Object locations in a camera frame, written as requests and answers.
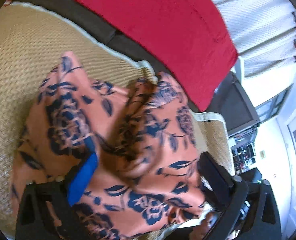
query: red cloth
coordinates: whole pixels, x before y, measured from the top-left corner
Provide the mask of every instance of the red cloth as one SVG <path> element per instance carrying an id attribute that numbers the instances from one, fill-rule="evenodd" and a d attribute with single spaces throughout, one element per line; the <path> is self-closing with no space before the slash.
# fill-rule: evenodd
<path id="1" fill-rule="evenodd" d="M 76 0 L 141 44 L 201 111 L 237 60 L 211 0 Z"/>

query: woven mat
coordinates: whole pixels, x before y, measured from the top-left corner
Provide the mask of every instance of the woven mat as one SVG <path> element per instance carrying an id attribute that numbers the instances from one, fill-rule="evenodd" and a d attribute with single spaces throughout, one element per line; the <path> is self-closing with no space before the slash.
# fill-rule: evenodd
<path id="1" fill-rule="evenodd" d="M 13 152 L 39 84 L 67 50 L 80 58 L 92 78 L 126 86 L 143 72 L 152 77 L 49 13 L 20 5 L 0 10 L 0 229 L 11 238 L 16 222 L 8 190 Z"/>

